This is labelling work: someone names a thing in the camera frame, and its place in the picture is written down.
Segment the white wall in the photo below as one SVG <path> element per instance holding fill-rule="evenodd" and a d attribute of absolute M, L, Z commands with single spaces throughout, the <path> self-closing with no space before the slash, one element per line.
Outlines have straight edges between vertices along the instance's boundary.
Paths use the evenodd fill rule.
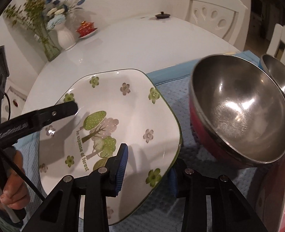
<path fill-rule="evenodd" d="M 250 0 L 241 1 L 249 10 L 243 25 L 244 30 L 235 44 L 239 50 L 243 50 L 245 44 L 251 7 Z M 85 10 L 79 10 L 75 15 L 71 29 L 78 28 L 82 20 L 94 21 L 96 27 L 103 29 L 123 18 L 160 11 L 185 19 L 188 3 L 189 0 L 86 0 L 83 4 Z M 0 45 L 5 45 L 10 79 L 29 92 L 37 74 L 45 64 L 42 54 L 38 50 L 34 51 L 28 41 L 19 36 L 14 29 L 7 27 L 2 18 L 0 18 Z"/>

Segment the white square plate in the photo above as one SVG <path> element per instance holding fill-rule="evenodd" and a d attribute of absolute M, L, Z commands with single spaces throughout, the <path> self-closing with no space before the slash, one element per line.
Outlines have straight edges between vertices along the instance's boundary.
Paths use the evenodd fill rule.
<path fill-rule="evenodd" d="M 77 114 L 40 132 L 40 179 L 49 194 L 65 175 L 77 178 L 104 166 L 126 143 L 122 190 L 107 198 L 112 225 L 135 211 L 171 168 L 181 147 L 180 125 L 148 77 L 135 69 L 85 76 L 57 104 L 72 100 Z"/>

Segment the black cable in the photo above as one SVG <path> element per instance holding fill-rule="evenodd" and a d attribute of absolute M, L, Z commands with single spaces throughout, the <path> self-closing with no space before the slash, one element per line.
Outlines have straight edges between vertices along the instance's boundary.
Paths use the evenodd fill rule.
<path fill-rule="evenodd" d="M 0 148 L 0 155 L 6 161 L 6 163 L 29 185 L 29 187 L 37 194 L 37 196 L 44 201 L 45 197 L 41 192 L 35 187 L 32 181 L 27 178 L 27 176 L 20 170 L 20 168 L 8 157 L 8 155 Z"/>
<path fill-rule="evenodd" d="M 4 95 L 5 95 L 5 97 L 7 98 L 7 101 L 8 101 L 8 120 L 10 120 L 10 100 L 9 100 L 9 97 L 8 97 L 6 92 L 4 93 Z"/>

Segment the black lid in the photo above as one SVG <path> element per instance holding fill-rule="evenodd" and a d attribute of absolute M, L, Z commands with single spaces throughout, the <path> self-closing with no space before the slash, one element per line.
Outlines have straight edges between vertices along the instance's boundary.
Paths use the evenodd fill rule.
<path fill-rule="evenodd" d="M 164 18 L 169 18 L 170 14 L 164 14 L 164 12 L 162 11 L 160 14 L 155 16 L 157 17 L 157 19 L 164 19 Z"/>

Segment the pink bowl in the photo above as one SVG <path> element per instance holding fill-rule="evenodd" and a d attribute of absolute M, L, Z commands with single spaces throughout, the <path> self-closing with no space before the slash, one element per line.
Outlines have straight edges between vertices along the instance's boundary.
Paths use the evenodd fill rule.
<path fill-rule="evenodd" d="M 199 117 L 197 116 L 199 113 L 196 113 L 193 100 L 191 100 L 191 94 L 189 95 L 190 102 L 190 119 L 193 125 L 197 136 L 200 139 L 200 142 L 203 146 L 208 150 L 209 153 L 213 155 L 217 160 L 228 163 L 236 168 L 245 168 L 248 167 L 247 165 L 243 164 L 240 161 L 237 161 L 234 157 L 229 155 L 224 149 L 219 148 L 219 144 L 217 144 L 209 135 L 207 130 L 203 127 Z"/>
<path fill-rule="evenodd" d="M 285 155 L 266 174 L 255 210 L 269 232 L 285 232 Z"/>

